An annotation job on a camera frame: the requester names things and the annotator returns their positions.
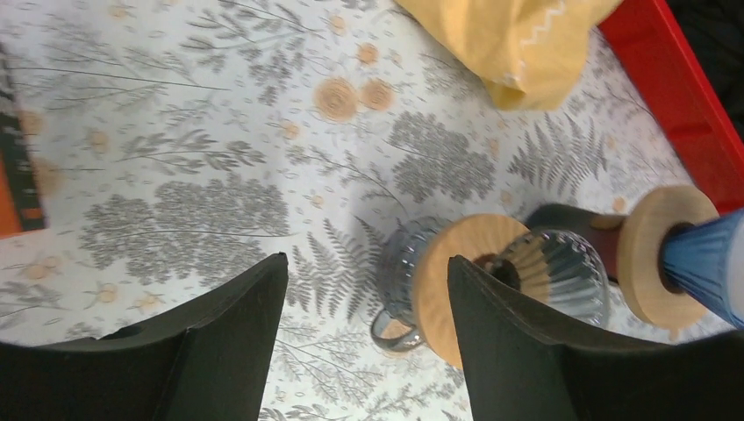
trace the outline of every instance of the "red tray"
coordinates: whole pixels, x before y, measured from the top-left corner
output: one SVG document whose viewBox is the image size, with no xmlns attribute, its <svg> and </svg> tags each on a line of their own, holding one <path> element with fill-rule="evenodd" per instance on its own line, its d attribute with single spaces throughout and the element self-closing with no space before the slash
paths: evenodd
<svg viewBox="0 0 744 421">
<path fill-rule="evenodd" d="M 666 0 L 625 0 L 599 28 L 697 186 L 744 207 L 744 144 Z"/>
</svg>

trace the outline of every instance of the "floral pattern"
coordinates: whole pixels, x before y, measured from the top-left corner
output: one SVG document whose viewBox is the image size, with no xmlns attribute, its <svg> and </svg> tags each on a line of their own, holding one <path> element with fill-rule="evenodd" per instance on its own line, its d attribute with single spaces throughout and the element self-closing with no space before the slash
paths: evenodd
<svg viewBox="0 0 744 421">
<path fill-rule="evenodd" d="M 471 419 L 461 372 L 368 337 L 399 224 L 623 212 L 690 182 L 598 32 L 559 110 L 515 113 L 392 0 L 4 0 L 0 16 L 50 226 L 0 240 L 0 339 L 99 337 L 284 251 L 261 420 Z M 707 315 L 670 336 L 611 298 L 616 332 L 726 329 Z"/>
</svg>

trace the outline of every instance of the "wooden base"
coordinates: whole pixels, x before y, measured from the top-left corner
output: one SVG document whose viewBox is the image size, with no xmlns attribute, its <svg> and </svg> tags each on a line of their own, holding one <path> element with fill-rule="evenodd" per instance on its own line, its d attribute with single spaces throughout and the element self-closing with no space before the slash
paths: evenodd
<svg viewBox="0 0 744 421">
<path fill-rule="evenodd" d="M 665 287 L 660 254 L 670 231 L 718 215 L 711 199 L 692 186 L 661 187 L 638 203 L 623 224 L 618 245 L 618 283 L 633 314 L 670 329 L 671 335 L 705 314 L 705 307 L 686 292 Z"/>
<path fill-rule="evenodd" d="M 426 343 L 444 361 L 462 368 L 447 290 L 447 264 L 455 255 L 468 260 L 498 254 L 527 228 L 514 218 L 473 215 L 452 223 L 428 245 L 413 277 L 413 311 Z"/>
</svg>

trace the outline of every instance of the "orange book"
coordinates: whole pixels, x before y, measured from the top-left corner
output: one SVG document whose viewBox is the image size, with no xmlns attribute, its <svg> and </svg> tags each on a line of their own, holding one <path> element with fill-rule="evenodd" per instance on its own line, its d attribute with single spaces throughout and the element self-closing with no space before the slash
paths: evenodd
<svg viewBox="0 0 744 421">
<path fill-rule="evenodd" d="M 44 228 L 5 51 L 0 46 L 0 238 Z"/>
</svg>

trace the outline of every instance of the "yellow cloth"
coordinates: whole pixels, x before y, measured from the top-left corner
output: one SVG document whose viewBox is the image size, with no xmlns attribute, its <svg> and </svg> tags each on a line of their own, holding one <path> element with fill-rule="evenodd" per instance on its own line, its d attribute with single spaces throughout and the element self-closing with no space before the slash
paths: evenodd
<svg viewBox="0 0 744 421">
<path fill-rule="evenodd" d="M 504 110 L 560 106 L 581 75 L 590 29 L 621 1 L 397 0 Z"/>
</svg>

